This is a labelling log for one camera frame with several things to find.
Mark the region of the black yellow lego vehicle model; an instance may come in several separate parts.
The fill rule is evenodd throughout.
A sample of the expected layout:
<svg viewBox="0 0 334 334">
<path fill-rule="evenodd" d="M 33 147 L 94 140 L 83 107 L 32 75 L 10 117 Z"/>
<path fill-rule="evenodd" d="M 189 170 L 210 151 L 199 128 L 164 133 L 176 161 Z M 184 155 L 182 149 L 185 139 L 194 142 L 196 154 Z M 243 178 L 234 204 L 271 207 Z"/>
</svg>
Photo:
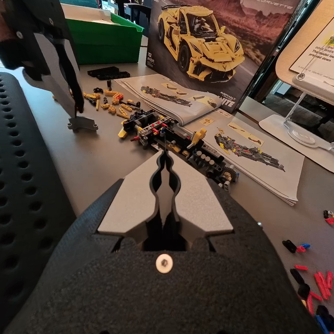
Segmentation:
<svg viewBox="0 0 334 334">
<path fill-rule="evenodd" d="M 227 166 L 224 157 L 204 142 L 204 128 L 189 135 L 178 128 L 176 120 L 155 110 L 135 111 L 129 118 L 122 121 L 118 134 L 121 139 L 133 134 L 130 141 L 139 142 L 145 149 L 176 153 L 194 169 L 215 181 L 219 187 L 231 192 L 231 185 L 238 181 L 239 173 L 233 165 Z"/>
</svg>

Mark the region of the open lego instruction booklet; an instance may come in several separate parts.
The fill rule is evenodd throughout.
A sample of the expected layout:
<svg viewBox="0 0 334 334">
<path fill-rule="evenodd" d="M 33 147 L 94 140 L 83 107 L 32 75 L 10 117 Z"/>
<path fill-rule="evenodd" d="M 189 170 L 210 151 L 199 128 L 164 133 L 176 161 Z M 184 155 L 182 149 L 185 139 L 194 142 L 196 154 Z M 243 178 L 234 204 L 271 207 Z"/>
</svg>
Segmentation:
<svg viewBox="0 0 334 334">
<path fill-rule="evenodd" d="M 204 143 L 243 173 L 292 205 L 304 156 L 223 109 L 231 99 L 181 86 L 161 74 L 117 79 L 152 109 L 174 119 L 192 135 L 206 130 Z"/>
</svg>

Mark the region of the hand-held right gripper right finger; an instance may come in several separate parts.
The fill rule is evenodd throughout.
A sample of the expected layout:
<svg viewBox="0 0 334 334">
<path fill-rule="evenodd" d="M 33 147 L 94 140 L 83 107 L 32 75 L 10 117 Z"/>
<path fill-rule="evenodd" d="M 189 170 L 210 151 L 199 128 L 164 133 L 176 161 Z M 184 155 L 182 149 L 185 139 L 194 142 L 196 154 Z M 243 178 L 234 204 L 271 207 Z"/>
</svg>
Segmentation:
<svg viewBox="0 0 334 334">
<path fill-rule="evenodd" d="M 166 166 L 174 191 L 172 213 L 177 233 L 189 244 L 198 238 L 232 233 L 233 226 L 208 179 L 170 151 L 166 153 Z"/>
</svg>

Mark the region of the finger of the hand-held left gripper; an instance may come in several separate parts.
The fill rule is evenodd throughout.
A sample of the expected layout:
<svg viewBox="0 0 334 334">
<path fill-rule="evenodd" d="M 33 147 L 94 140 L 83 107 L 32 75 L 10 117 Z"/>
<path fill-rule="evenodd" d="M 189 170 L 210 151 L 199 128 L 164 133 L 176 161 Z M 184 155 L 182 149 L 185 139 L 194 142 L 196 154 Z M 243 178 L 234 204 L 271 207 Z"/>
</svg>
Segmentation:
<svg viewBox="0 0 334 334">
<path fill-rule="evenodd" d="M 56 39 L 56 51 L 62 74 L 69 86 L 74 99 L 75 112 L 83 113 L 84 97 L 82 93 L 81 76 L 72 46 L 67 39 Z"/>
<path fill-rule="evenodd" d="M 69 117 L 74 118 L 74 99 L 59 65 L 56 39 L 64 38 L 32 34 L 28 47 L 31 59 L 23 62 L 24 77 L 30 85 L 52 92 Z"/>
</svg>

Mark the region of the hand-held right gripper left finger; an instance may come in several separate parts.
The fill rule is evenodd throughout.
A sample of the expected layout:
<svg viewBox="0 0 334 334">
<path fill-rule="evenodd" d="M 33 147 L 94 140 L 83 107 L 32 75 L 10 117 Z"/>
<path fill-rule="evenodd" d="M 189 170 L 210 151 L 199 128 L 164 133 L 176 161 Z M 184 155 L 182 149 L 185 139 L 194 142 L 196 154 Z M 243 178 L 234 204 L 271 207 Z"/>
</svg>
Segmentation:
<svg viewBox="0 0 334 334">
<path fill-rule="evenodd" d="M 131 237 L 136 243 L 162 238 L 157 190 L 161 186 L 161 170 L 165 165 L 165 152 L 155 155 L 126 175 L 112 200 L 98 233 Z"/>
</svg>

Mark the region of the black perforated pad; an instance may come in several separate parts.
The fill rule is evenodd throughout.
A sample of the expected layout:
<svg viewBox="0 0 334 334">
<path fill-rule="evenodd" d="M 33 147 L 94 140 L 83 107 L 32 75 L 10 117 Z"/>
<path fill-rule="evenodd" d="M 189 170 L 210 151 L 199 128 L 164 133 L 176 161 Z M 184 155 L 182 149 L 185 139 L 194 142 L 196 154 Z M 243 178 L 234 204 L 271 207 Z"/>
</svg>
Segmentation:
<svg viewBox="0 0 334 334">
<path fill-rule="evenodd" d="M 19 81 L 0 79 L 0 327 L 20 311 L 76 216 Z"/>
</svg>

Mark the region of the person's left hand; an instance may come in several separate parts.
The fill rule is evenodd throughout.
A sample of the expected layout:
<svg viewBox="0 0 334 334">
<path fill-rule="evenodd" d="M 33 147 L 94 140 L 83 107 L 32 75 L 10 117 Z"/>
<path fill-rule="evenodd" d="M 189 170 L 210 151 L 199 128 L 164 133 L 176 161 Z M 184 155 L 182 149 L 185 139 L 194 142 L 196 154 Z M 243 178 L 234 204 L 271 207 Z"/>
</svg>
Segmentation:
<svg viewBox="0 0 334 334">
<path fill-rule="evenodd" d="M 19 39 L 16 33 L 7 25 L 2 13 L 0 12 L 0 42 Z"/>
</svg>

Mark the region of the black ribbed parts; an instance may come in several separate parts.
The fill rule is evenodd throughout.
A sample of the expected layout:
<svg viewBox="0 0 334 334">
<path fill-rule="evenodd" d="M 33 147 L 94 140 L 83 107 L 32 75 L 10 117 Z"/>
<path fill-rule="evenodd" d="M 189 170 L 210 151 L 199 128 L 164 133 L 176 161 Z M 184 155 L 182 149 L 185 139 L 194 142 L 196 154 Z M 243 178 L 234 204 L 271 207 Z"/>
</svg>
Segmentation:
<svg viewBox="0 0 334 334">
<path fill-rule="evenodd" d="M 115 66 L 89 70 L 87 71 L 87 74 L 91 77 L 97 78 L 100 81 L 129 78 L 131 76 L 127 71 L 120 71 L 119 68 Z"/>
</svg>

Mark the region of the green object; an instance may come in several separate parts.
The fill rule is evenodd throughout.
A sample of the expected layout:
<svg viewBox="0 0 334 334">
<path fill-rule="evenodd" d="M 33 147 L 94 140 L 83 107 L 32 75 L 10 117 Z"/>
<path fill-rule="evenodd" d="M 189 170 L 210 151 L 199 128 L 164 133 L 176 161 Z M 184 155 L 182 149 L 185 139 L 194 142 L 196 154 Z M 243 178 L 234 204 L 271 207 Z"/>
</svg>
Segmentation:
<svg viewBox="0 0 334 334">
<path fill-rule="evenodd" d="M 61 3 L 79 65 L 137 63 L 144 28 L 109 10 Z"/>
</svg>

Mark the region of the pile of small lego pins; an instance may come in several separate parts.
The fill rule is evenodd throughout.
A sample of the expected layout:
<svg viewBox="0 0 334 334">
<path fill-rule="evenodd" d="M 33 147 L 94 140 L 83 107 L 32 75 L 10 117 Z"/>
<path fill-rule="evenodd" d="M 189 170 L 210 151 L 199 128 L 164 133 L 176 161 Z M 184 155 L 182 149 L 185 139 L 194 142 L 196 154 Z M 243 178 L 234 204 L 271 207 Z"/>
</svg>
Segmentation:
<svg viewBox="0 0 334 334">
<path fill-rule="evenodd" d="M 323 302 L 329 301 L 330 298 L 333 297 L 333 273 L 327 271 L 327 274 L 324 276 L 322 272 L 315 272 L 314 280 L 319 290 L 319 294 L 317 294 L 313 292 L 310 286 L 305 282 L 300 273 L 301 271 L 308 271 L 308 267 L 295 265 L 294 268 L 290 269 L 290 274 L 298 284 L 297 294 L 299 298 L 317 323 L 321 333 L 333 334 L 334 317 L 330 314 L 328 308 L 323 304 L 318 304 L 316 309 L 314 308 L 314 300 Z"/>
</svg>

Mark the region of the printed lego set box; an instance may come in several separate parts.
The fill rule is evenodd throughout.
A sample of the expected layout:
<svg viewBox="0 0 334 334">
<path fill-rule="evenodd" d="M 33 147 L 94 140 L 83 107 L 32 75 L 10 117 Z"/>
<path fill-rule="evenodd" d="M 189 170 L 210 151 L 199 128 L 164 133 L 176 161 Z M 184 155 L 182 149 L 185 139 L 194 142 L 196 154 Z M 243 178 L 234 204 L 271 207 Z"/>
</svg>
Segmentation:
<svg viewBox="0 0 334 334">
<path fill-rule="evenodd" d="M 152 1 L 146 66 L 233 112 L 309 1 Z"/>
</svg>

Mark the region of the yellow red lego assembly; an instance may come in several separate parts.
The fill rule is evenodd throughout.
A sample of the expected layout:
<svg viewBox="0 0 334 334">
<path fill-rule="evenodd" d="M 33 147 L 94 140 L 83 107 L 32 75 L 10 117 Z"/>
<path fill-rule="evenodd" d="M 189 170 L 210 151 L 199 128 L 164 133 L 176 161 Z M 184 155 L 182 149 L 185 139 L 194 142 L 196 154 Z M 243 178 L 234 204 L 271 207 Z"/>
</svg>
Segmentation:
<svg viewBox="0 0 334 334">
<path fill-rule="evenodd" d="M 111 90 L 104 90 L 104 95 L 112 99 L 112 104 L 118 105 L 123 100 L 123 93 Z"/>
</svg>

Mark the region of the black office chair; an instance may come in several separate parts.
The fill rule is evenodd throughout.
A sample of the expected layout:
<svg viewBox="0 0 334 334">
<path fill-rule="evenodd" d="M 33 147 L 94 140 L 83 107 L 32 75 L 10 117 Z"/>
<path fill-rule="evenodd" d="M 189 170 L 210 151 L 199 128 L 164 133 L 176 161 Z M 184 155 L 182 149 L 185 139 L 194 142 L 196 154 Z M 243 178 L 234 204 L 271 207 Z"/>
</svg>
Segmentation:
<svg viewBox="0 0 334 334">
<path fill-rule="evenodd" d="M 152 1 L 146 0 L 115 0 L 118 15 L 131 22 L 149 29 Z"/>
</svg>

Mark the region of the white stand base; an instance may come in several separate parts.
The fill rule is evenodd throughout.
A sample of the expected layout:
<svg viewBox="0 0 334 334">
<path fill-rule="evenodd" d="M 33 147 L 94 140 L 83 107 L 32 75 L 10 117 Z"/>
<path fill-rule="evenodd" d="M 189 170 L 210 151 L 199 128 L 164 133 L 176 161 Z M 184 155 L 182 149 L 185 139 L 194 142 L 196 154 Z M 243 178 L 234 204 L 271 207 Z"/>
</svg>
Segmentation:
<svg viewBox="0 0 334 334">
<path fill-rule="evenodd" d="M 333 141 L 325 140 L 319 131 L 321 125 L 333 119 L 333 105 L 327 102 L 320 105 L 329 113 L 315 124 L 305 125 L 295 122 L 292 116 L 306 95 L 304 92 L 300 95 L 286 117 L 273 114 L 260 121 L 259 125 L 266 132 L 333 173 Z"/>
</svg>

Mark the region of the grey lego panel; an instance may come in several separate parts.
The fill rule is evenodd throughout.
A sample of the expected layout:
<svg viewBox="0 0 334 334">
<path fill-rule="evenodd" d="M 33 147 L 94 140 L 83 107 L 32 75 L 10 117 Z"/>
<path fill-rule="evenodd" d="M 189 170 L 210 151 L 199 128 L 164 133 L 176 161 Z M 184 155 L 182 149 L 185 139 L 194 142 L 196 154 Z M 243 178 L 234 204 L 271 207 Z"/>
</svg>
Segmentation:
<svg viewBox="0 0 334 334">
<path fill-rule="evenodd" d="M 74 118 L 69 118 L 67 124 L 69 130 L 76 131 L 79 129 L 88 129 L 91 131 L 97 131 L 98 125 L 95 123 L 94 119 L 77 116 Z"/>
</svg>

